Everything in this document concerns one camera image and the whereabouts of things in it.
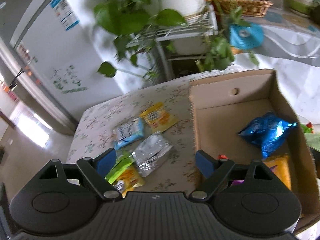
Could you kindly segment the shiny blue snack packet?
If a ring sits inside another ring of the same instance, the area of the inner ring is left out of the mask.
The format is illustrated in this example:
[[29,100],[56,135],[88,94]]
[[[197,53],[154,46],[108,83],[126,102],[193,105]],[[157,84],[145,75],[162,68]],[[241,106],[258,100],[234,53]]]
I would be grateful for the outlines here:
[[267,112],[250,121],[238,135],[247,143],[260,148],[262,158],[266,159],[280,148],[297,125],[296,122],[286,121],[273,112]]

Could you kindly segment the purple noodle snack packet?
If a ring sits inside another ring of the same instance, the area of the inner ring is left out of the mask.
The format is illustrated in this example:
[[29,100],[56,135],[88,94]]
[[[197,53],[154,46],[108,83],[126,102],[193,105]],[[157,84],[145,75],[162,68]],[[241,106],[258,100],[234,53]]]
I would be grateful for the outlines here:
[[244,180],[234,180],[231,183],[231,186],[241,185],[244,182]]

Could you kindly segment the green snack packet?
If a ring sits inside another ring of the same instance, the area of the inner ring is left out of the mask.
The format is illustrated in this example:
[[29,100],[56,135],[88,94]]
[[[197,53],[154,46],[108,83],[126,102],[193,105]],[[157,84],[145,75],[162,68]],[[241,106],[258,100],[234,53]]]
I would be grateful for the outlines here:
[[113,184],[116,179],[122,175],[125,170],[134,163],[134,159],[131,153],[127,150],[119,150],[117,151],[117,159],[116,164],[111,169],[111,171],[106,175],[105,179]]

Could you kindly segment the floral white tablecloth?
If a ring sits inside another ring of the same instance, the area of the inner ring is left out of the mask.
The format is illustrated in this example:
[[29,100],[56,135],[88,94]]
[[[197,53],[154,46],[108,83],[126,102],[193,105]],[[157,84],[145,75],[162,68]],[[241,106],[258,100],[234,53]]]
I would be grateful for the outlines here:
[[[118,156],[116,166],[106,179],[123,194],[133,190],[189,194],[199,181],[194,160],[189,83],[233,71],[215,70],[181,77],[87,109],[76,129],[67,163],[75,163],[83,157],[95,158],[114,148]],[[140,115],[158,103],[167,128],[162,136],[172,148],[160,159],[162,164],[142,178],[131,154],[152,134],[150,126]]]

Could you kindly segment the light blue snack packet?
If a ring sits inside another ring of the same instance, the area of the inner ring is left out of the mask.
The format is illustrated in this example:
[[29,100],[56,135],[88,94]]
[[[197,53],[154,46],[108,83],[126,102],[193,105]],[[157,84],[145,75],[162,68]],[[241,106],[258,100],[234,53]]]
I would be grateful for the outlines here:
[[114,149],[119,150],[144,138],[144,124],[141,118],[127,119],[113,129],[112,135]]

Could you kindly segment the silver foil snack packet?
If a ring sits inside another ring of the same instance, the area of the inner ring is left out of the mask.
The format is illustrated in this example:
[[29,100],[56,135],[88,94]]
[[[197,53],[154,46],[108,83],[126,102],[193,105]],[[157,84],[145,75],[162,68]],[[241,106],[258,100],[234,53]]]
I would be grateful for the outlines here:
[[173,145],[161,132],[155,132],[142,141],[131,153],[140,176],[145,178],[159,168],[167,161],[173,149]]

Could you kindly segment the brown cardboard box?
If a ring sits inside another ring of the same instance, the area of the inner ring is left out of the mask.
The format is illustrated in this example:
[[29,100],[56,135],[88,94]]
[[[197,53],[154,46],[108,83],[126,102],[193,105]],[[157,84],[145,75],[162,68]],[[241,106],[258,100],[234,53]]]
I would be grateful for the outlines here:
[[[196,150],[212,157],[226,155],[237,164],[261,158],[261,150],[238,135],[250,121],[273,112],[286,121],[298,122],[295,111],[279,90],[277,72],[272,69],[191,81],[189,100]],[[319,221],[315,162],[299,126],[290,132],[276,154],[289,155],[291,190],[302,205],[303,217],[295,229],[298,234]]]

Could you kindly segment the orange yellow snack packet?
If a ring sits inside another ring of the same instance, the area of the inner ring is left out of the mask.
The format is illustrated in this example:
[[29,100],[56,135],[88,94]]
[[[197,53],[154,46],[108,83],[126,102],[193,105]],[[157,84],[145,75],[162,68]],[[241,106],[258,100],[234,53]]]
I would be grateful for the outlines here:
[[263,163],[291,190],[289,156],[276,155],[263,160]]

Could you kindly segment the white chest freezer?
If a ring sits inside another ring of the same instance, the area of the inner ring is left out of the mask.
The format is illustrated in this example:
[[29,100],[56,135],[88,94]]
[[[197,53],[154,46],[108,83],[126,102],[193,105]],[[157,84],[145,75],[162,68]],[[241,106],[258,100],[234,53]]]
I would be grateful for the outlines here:
[[35,74],[53,104],[72,122],[89,107],[160,83],[155,53],[138,66],[117,60],[114,35],[95,23],[103,0],[23,0],[10,45]]

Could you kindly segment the blue round tape dispenser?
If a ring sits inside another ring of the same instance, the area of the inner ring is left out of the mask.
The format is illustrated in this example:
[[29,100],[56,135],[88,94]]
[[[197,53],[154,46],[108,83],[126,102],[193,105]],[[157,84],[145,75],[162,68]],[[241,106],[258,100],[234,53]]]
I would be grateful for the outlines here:
[[249,27],[236,24],[229,26],[229,43],[241,50],[251,50],[262,45],[264,41],[263,28],[256,23],[249,23]]

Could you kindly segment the green pothos plant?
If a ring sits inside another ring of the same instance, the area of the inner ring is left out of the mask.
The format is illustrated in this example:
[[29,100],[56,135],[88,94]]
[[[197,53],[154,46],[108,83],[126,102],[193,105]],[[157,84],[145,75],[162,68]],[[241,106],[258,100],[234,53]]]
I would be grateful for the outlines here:
[[105,0],[93,9],[97,25],[115,35],[114,46],[118,61],[127,59],[138,66],[138,55],[146,54],[154,47],[155,41],[129,47],[138,35],[165,27],[187,25],[178,11],[162,9],[161,0]]

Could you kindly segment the wicker basket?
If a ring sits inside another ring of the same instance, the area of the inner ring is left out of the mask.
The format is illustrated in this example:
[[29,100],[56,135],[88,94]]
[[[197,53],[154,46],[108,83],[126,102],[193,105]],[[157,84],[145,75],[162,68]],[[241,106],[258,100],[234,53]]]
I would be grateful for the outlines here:
[[273,5],[270,1],[261,0],[213,0],[212,4],[217,12],[229,14],[233,9],[241,7],[243,16],[259,18],[264,17]]

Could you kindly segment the green white plant pot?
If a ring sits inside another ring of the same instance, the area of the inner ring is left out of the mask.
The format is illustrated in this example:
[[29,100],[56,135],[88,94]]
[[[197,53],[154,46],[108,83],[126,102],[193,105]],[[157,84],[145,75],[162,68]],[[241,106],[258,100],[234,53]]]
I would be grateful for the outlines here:
[[309,17],[315,7],[314,0],[288,0],[289,8],[299,15]]

